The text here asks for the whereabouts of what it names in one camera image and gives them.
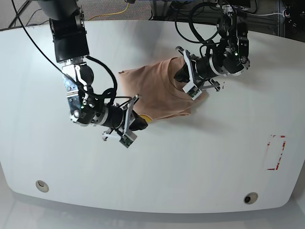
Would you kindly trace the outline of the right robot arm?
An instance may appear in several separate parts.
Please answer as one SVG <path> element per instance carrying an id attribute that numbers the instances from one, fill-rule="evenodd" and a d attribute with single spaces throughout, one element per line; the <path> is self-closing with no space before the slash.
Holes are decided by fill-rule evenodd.
<path id="1" fill-rule="evenodd" d="M 129 147 L 137 138 L 134 132 L 147 127 L 147 122 L 133 110 L 140 96 L 128 97 L 122 104 L 114 102 L 118 89 L 116 77 L 107 65 L 89 55 L 84 14 L 75 0 L 40 0 L 38 4 L 49 17 L 56 62 L 64 65 L 61 72 L 70 119 L 82 126 L 107 127 L 104 140 L 116 132 L 116 138 Z M 84 59 L 102 66 L 110 75 L 113 87 L 96 94 L 92 87 L 94 73 Z"/>

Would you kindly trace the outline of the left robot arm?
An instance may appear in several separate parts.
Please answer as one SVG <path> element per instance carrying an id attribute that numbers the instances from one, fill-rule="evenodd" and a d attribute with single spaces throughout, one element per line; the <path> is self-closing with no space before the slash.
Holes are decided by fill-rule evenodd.
<path id="1" fill-rule="evenodd" d="M 205 7 L 219 8 L 216 32 L 208 39 L 199 34 L 193 23 L 195 12 Z M 199 3 L 190 10 L 188 24 L 196 43 L 206 48 L 205 53 L 196 56 L 180 46 L 176 47 L 185 63 L 174 79 L 185 84 L 184 91 L 188 95 L 195 96 L 208 88 L 219 91 L 220 84 L 214 80 L 215 77 L 239 75 L 249 69 L 247 14 L 240 5 L 221 0 Z"/>

